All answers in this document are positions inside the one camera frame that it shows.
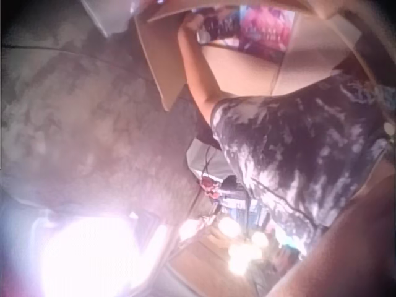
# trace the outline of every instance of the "tie-dye shirt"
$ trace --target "tie-dye shirt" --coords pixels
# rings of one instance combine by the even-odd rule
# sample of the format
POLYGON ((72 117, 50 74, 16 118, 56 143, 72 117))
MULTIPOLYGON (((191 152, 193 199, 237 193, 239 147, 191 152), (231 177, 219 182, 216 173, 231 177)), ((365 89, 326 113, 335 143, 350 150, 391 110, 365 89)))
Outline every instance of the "tie-dye shirt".
POLYGON ((343 74, 278 97, 222 100, 212 111, 238 179, 303 254, 390 147, 385 121, 375 92, 343 74))

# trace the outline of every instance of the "shirt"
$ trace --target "shirt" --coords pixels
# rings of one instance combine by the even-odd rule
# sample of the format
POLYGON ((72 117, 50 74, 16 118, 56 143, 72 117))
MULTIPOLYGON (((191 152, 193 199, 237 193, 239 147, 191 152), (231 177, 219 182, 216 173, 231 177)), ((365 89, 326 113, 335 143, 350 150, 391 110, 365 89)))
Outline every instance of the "shirt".
POLYGON ((277 97, 221 100, 213 136, 253 199, 306 253, 390 147, 375 91, 338 74, 277 97))

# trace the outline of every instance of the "skin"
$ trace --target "skin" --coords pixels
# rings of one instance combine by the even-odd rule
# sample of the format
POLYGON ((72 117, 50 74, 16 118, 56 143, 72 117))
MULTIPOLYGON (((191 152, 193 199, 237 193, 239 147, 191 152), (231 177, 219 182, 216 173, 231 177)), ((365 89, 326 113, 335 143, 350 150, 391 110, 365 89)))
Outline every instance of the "skin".
MULTIPOLYGON (((222 98, 196 40, 203 21, 201 15, 188 15, 178 39, 190 91, 210 123, 213 107, 222 98)), ((395 273, 394 243, 395 171, 382 160, 317 246, 268 296, 386 296, 385 284, 395 273)))

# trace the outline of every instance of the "mottled wall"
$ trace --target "mottled wall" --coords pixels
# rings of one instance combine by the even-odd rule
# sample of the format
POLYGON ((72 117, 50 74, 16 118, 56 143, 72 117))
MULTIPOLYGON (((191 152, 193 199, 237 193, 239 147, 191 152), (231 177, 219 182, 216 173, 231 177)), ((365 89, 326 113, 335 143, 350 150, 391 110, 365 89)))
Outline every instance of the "mottled wall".
POLYGON ((34 204, 139 205, 176 222, 197 191, 185 157, 191 100, 163 110, 133 26, 106 40, 78 1, 37 2, 2 44, 101 61, 2 49, 3 189, 34 204))

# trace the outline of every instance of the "cardboard box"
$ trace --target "cardboard box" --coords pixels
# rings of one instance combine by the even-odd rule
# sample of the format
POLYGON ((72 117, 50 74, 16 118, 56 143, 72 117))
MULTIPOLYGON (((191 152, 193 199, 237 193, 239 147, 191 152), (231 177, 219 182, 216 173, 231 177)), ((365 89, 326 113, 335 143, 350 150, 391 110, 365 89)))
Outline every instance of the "cardboard box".
POLYGON ((186 83, 177 31, 183 12, 215 5, 267 5, 296 11, 295 24, 282 65, 265 61, 231 49, 203 46, 202 51, 222 91, 239 96, 281 95, 330 75, 331 70, 349 53, 348 46, 330 23, 342 23, 342 30, 355 44, 359 31, 335 20, 323 21, 312 15, 303 0, 167 0, 154 4, 135 17, 140 42, 159 89, 164 109, 170 110, 186 83), (307 44, 301 56, 301 48, 307 44), (310 73, 317 67, 320 75, 310 73))

